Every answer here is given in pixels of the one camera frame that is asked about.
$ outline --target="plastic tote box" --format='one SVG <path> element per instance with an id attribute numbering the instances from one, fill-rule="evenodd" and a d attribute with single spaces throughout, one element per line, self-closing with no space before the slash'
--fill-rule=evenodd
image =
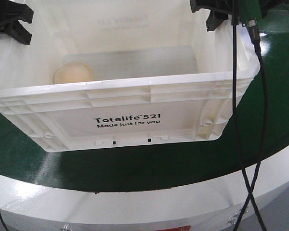
<path id="1" fill-rule="evenodd" d="M 0 112 L 48 152 L 211 141 L 232 114 L 232 27 L 188 0 L 26 0 L 31 45 L 0 34 Z M 85 62 L 95 81 L 53 84 Z M 238 35 L 237 102 L 259 71 Z"/>

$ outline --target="green conveyor belt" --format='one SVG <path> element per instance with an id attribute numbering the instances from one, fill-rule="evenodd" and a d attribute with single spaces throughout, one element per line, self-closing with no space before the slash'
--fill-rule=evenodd
<path id="1" fill-rule="evenodd" d="M 270 114 L 265 157 L 289 145 L 289 11 L 269 12 L 260 24 L 268 74 Z M 240 105 L 245 159 L 256 161 L 263 116 L 258 75 Z M 233 121 L 216 141 L 47 153 L 0 114 L 0 174 L 62 189 L 89 192 L 165 189 L 239 170 Z"/>

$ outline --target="round yellow object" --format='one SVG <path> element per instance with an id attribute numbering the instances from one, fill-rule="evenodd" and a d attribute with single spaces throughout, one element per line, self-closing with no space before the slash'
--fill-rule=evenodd
<path id="1" fill-rule="evenodd" d="M 93 70 L 87 64 L 70 62 L 56 71 L 53 77 L 55 84 L 93 81 Z"/>

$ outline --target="gray floor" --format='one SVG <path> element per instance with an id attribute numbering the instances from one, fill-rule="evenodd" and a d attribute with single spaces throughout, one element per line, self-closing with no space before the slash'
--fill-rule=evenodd
<path id="1" fill-rule="evenodd" d="M 289 231 L 289 188 L 261 211 L 268 231 Z M 232 231 L 232 227 L 223 231 Z M 239 231 L 261 231 L 255 215 L 242 221 Z"/>

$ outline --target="black clamp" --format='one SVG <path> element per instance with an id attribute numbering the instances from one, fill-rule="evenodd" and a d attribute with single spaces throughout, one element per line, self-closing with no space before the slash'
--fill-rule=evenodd
<path id="1" fill-rule="evenodd" d="M 29 45 L 32 35 L 18 20 L 32 23 L 33 10 L 26 4 L 0 0 L 0 33 L 7 34 L 22 44 Z"/>
<path id="2" fill-rule="evenodd" d="M 284 1 L 286 0 L 259 0 L 262 17 L 265 18 L 268 10 Z M 202 8 L 211 10 L 206 20 L 207 31 L 214 31 L 232 13 L 232 0 L 190 0 L 190 4 L 193 13 Z"/>

